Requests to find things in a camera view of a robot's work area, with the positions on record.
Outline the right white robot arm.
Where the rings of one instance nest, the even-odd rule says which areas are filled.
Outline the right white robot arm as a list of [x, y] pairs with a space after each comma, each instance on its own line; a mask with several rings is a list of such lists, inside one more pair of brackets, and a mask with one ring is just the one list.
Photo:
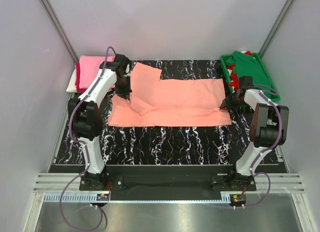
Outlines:
[[268, 153], [285, 143], [289, 122], [289, 108], [268, 98], [253, 84], [251, 76], [240, 77], [239, 88], [222, 101], [219, 109], [230, 112], [244, 104], [254, 113], [249, 129], [250, 143], [236, 161], [233, 174], [227, 177], [228, 187], [235, 191], [244, 186], [244, 177], [254, 176], [257, 166]]

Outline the salmon pink t shirt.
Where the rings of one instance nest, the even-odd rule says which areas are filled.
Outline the salmon pink t shirt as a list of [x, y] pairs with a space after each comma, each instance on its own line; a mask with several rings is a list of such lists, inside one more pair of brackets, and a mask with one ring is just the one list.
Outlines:
[[130, 73], [130, 100], [112, 98], [112, 127], [229, 126], [230, 114], [219, 107], [225, 99], [221, 78], [164, 79], [161, 69], [137, 62]]

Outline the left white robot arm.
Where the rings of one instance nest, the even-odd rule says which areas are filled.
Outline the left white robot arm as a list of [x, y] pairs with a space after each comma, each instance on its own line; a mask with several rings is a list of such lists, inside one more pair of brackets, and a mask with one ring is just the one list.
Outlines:
[[123, 54], [116, 54], [113, 61], [105, 60], [88, 89], [68, 101], [69, 136], [82, 146], [86, 163], [84, 176], [97, 190], [103, 190], [108, 185], [108, 178], [103, 174], [105, 163], [100, 149], [103, 130], [100, 105], [112, 86], [115, 86], [116, 95], [130, 100], [131, 83], [126, 76], [129, 62]]

